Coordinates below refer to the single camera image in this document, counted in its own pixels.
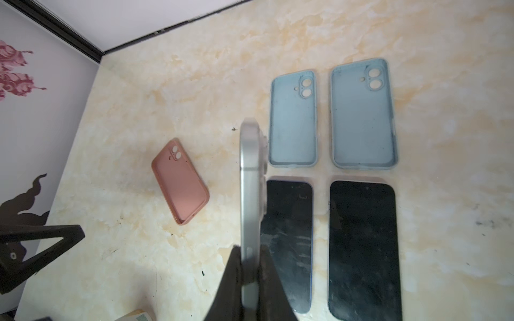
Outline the light blue phone case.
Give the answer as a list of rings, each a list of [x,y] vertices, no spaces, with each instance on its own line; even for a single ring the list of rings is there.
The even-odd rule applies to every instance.
[[[398,163],[394,102],[382,58],[333,68],[331,155],[340,169],[390,169]]]
[[[315,73],[304,70],[276,77],[270,97],[269,163],[314,166],[318,160]]]

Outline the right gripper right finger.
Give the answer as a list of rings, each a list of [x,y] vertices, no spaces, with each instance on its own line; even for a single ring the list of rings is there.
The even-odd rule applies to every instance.
[[[257,320],[297,321],[268,246],[260,246]]]

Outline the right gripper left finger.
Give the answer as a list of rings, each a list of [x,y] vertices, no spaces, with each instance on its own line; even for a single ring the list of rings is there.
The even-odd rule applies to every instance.
[[[242,260],[240,246],[230,252],[214,301],[204,320],[240,321],[242,307]]]

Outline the pink phone case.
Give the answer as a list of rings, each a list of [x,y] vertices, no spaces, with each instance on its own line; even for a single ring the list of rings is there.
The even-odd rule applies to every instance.
[[[180,140],[170,140],[151,168],[175,222],[189,223],[209,202],[210,194]]]

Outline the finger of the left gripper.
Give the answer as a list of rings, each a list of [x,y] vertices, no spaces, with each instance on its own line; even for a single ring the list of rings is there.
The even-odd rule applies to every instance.
[[[60,241],[26,261],[18,261],[10,243],[58,238]],[[85,238],[79,225],[1,226],[1,293],[6,294]]]

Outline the black smartphone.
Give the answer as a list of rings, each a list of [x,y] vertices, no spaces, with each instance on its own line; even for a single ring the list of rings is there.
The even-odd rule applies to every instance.
[[[393,188],[334,181],[329,196],[330,313],[339,320],[401,320]]]
[[[269,180],[261,243],[269,247],[291,308],[311,308],[313,188],[309,183]]]
[[[267,138],[255,119],[240,127],[241,299],[244,320],[256,320],[259,302],[260,224],[266,210]]]

